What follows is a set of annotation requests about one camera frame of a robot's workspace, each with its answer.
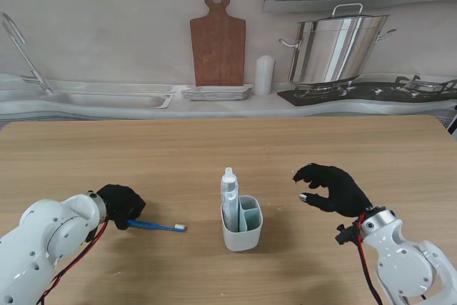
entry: white candle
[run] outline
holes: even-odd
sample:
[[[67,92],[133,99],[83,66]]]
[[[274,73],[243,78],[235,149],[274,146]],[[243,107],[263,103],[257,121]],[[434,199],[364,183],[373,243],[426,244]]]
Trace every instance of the white candle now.
[[[255,95],[265,96],[270,94],[275,63],[274,59],[269,55],[263,55],[257,60],[256,79],[254,81]]]

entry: toothpaste cap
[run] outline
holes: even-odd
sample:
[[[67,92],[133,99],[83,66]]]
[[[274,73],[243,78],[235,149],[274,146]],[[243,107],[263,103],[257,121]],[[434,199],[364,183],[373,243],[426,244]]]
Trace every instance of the toothpaste cap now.
[[[222,182],[225,182],[226,184],[236,182],[236,175],[233,174],[230,167],[226,168],[226,173],[222,176]]]

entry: blue toothbrush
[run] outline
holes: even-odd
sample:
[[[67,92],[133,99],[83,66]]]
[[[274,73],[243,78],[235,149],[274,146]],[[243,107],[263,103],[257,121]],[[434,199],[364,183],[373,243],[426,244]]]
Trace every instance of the blue toothbrush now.
[[[154,223],[149,223],[147,221],[131,221],[128,220],[129,226],[134,228],[140,229],[148,229],[148,230],[169,230],[169,231],[178,231],[178,232],[185,232],[186,226],[183,224],[176,224],[174,228],[170,226],[163,226]]]

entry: toothbrush bristles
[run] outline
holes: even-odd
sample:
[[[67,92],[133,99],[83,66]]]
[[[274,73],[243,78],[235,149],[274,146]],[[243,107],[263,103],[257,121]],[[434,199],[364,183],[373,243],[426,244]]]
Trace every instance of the toothbrush bristles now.
[[[186,230],[186,226],[183,224],[175,224],[174,228],[182,231]]]

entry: toothbrush holder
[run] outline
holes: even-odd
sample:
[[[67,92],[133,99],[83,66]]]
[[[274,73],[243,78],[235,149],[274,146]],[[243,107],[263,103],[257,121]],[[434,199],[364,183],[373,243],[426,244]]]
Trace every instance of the toothbrush holder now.
[[[240,196],[239,201],[239,232],[232,232],[227,229],[221,206],[224,243],[232,251],[245,251],[255,248],[260,239],[263,225],[262,210],[257,199],[253,196]]]

